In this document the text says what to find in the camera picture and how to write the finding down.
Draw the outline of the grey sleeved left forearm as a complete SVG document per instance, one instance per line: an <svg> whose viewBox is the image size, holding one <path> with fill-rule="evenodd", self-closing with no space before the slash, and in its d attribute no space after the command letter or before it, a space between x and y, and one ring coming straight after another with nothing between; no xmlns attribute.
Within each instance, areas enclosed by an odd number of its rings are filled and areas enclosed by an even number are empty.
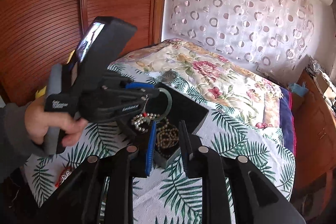
<svg viewBox="0 0 336 224"><path fill-rule="evenodd" d="M35 144L25 126L27 106L9 103L1 108L1 182L32 155L45 157L42 145Z"/></svg>

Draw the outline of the person's left hand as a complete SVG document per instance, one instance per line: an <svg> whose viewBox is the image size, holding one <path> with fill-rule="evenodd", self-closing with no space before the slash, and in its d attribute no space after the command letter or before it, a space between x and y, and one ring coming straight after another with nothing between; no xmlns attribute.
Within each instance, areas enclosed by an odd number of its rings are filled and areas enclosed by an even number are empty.
<svg viewBox="0 0 336 224"><path fill-rule="evenodd" d="M30 139L38 145L43 144L44 137L50 127L58 127L66 133L62 139L62 146L74 146L79 141L87 124L87 120L83 118L75 120L68 113L45 112L43 97L31 102L25 111L27 133Z"/></svg>

